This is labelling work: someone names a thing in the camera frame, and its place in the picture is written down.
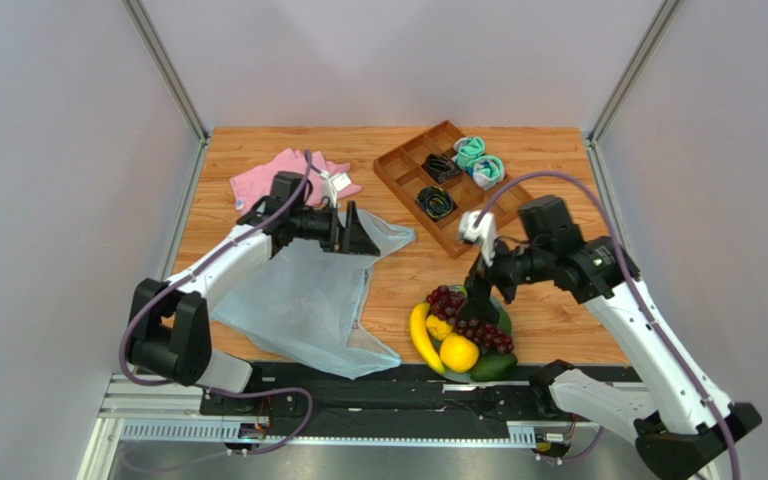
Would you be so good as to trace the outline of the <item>dark red fake grapes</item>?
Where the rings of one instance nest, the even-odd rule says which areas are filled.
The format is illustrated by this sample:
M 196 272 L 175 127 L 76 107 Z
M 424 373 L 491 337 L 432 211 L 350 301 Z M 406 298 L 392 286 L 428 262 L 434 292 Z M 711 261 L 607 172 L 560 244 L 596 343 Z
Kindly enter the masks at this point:
M 440 286 L 427 295 L 426 299 L 430 301 L 428 316 L 435 315 L 441 320 L 447 321 L 453 327 L 452 333 L 457 333 L 471 340 L 482 353 L 514 352 L 513 329 L 510 318 L 495 299 L 492 302 L 500 315 L 497 325 L 476 320 L 465 321 L 458 318 L 458 308 L 466 299 L 465 289 L 462 286 Z

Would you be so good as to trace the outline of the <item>yellow fake fruit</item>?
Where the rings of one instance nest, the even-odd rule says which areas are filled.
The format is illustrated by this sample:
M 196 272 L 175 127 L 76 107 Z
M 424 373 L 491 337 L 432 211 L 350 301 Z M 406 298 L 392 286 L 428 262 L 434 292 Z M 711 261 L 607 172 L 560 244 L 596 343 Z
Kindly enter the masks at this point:
M 447 321 L 435 315 L 429 315 L 426 318 L 425 327 L 428 334 L 437 341 L 443 341 L 453 332 L 453 327 Z

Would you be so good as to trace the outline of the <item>yellow fake lemon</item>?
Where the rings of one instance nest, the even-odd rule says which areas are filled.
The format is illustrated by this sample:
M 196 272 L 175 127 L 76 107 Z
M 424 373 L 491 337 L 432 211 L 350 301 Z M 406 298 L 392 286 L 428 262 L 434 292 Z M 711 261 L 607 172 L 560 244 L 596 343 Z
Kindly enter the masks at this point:
M 440 344 L 439 356 L 443 365 L 455 373 L 471 370 L 480 358 L 481 352 L 471 340 L 457 333 L 450 333 Z

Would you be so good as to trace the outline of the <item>yellow fake banana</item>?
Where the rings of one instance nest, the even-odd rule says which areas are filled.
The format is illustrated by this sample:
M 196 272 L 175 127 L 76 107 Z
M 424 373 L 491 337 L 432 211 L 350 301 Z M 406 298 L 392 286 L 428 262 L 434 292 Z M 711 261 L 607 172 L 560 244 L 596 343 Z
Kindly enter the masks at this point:
M 426 318 L 430 311 L 430 305 L 422 302 L 414 306 L 409 317 L 409 334 L 412 343 L 427 366 L 440 375 L 444 375 L 446 367 L 439 354 L 432 345 L 429 333 L 426 329 Z

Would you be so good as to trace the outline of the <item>dark green fake avocado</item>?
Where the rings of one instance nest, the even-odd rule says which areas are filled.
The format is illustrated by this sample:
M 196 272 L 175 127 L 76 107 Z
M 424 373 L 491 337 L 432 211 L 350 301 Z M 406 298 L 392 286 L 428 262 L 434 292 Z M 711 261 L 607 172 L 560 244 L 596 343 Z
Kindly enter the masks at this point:
M 470 380 L 474 383 L 503 381 L 514 373 L 517 365 L 518 358 L 513 353 L 486 353 L 470 370 Z

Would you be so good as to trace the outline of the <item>light blue plastic bag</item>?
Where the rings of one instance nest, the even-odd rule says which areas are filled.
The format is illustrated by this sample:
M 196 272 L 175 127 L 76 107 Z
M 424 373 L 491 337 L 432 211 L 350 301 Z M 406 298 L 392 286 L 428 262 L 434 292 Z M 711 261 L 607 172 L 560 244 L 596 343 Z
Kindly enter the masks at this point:
M 210 315 L 259 349 L 348 379 L 400 366 L 401 357 L 360 324 L 377 257 L 326 253 L 315 240 L 276 248 L 258 232 L 232 246 L 253 250 L 209 288 Z

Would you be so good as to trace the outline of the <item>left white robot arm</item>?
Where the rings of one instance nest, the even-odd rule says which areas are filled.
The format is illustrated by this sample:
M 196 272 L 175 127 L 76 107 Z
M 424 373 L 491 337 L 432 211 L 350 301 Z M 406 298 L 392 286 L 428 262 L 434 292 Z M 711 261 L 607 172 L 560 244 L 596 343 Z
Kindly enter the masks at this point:
M 309 184 L 306 174 L 277 173 L 270 193 L 209 253 L 167 280 L 147 278 L 136 287 L 118 353 L 132 382 L 148 385 L 132 373 L 141 367 L 156 374 L 154 386 L 197 386 L 245 397 L 253 367 L 213 348 L 211 307 L 296 239 L 315 241 L 326 253 L 380 255 L 355 203 L 348 203 L 344 212 L 333 198 L 311 207 L 305 200 Z

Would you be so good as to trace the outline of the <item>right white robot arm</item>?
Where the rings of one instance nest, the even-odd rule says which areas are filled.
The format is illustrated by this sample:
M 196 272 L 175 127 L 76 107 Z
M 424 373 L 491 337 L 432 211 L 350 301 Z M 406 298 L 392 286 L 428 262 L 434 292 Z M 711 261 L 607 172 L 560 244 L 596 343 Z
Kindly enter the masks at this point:
M 749 404 L 733 401 L 691 358 L 651 299 L 637 267 L 608 236 L 585 240 L 554 195 L 518 209 L 527 240 L 508 247 L 492 214 L 465 213 L 459 239 L 480 252 L 466 280 L 465 319 L 494 320 L 490 296 L 511 302 L 519 286 L 550 282 L 593 315 L 621 347 L 644 391 L 619 390 L 557 360 L 530 378 L 547 416 L 574 414 L 630 442 L 661 479 L 687 479 L 759 427 Z

